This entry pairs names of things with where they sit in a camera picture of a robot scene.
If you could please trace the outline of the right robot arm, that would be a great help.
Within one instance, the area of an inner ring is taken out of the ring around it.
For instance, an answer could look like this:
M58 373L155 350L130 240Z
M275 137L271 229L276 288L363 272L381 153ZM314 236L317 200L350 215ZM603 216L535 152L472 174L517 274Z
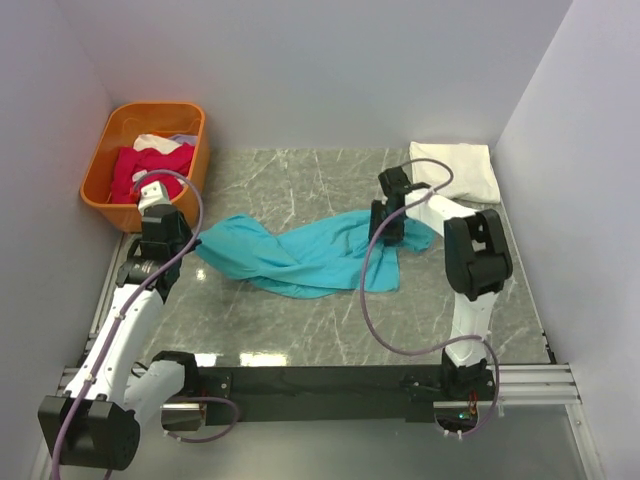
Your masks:
M386 199L371 204L369 244L360 274L366 283L371 253L379 241L394 246L404 239L405 222L415 219L444 242L446 279L454 291L450 338L442 352L436 390L451 399L466 399L487 387L498 391L499 372L489 370L489 323L499 293L513 273L513 262L500 215L474 210L439 194L454 179L438 186L413 184L401 166L384 170L378 180Z

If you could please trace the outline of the teal t-shirt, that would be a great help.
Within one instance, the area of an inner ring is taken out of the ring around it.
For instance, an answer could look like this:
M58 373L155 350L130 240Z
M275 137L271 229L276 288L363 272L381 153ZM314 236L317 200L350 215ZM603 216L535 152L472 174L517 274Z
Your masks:
M295 299L360 288L370 212L338 214L276 235L240 214L199 235L196 254L224 276Z

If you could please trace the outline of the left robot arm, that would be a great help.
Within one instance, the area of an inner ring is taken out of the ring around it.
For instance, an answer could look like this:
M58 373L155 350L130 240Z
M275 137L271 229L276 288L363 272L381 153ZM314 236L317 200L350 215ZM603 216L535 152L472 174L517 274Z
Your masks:
M165 401L186 402L199 392L192 353L162 351L141 377L131 375L146 333L179 279L182 258L197 243L176 207L145 209L142 234L118 272L109 315L92 349L64 392L46 396L38 409L53 478L63 465L126 469L142 427Z

